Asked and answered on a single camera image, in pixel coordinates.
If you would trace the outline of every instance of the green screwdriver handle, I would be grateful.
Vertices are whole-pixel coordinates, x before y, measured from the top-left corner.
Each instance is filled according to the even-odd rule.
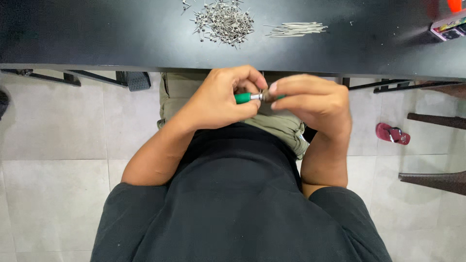
[[[236,94],[234,99],[236,99],[236,104],[247,103],[251,100],[251,93]]]

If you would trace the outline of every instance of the chair leg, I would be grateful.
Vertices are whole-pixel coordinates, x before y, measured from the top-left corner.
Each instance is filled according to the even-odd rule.
[[[466,196],[466,171],[445,174],[409,174],[399,173],[402,182],[428,186]]]
[[[409,113],[408,119],[466,130],[466,118],[462,117],[439,117]]]

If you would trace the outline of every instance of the forearm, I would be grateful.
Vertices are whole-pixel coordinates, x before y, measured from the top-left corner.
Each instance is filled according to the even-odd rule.
[[[303,190],[308,195],[323,186],[347,186],[346,154],[349,141],[349,135],[337,139],[329,139],[321,132],[315,135],[301,165]]]
[[[122,182],[136,186],[160,186],[174,175],[195,130],[174,116],[131,158]]]

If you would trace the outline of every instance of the black table surface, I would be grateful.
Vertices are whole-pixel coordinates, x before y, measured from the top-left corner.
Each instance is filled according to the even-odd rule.
[[[466,81],[466,37],[429,26],[446,0],[243,0],[256,32],[236,50],[192,34],[203,0],[0,0],[0,68],[177,71],[251,64],[264,71]],[[268,38],[263,25],[327,32]]]

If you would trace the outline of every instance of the finger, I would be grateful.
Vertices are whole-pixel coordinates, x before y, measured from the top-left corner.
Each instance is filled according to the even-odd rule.
[[[329,102],[326,96],[315,95],[296,95],[284,97],[273,102],[271,105],[273,110],[304,110],[313,113],[324,112],[328,107]]]
[[[327,95],[334,92],[338,86],[335,82],[310,75],[296,75],[284,77],[270,85],[273,95]]]
[[[259,93],[259,89],[257,88],[257,86],[253,82],[251,82],[249,79],[240,80],[237,87],[245,90],[245,93],[246,92],[249,92],[251,94]]]
[[[244,104],[238,104],[234,106],[234,121],[240,121],[244,119],[251,118],[257,115],[257,110],[259,110],[260,101],[257,99],[251,100]]]
[[[250,65],[232,67],[230,68],[230,72],[232,73],[233,80],[236,80],[237,83],[241,80],[249,79],[260,89],[267,89],[268,87],[264,76]]]

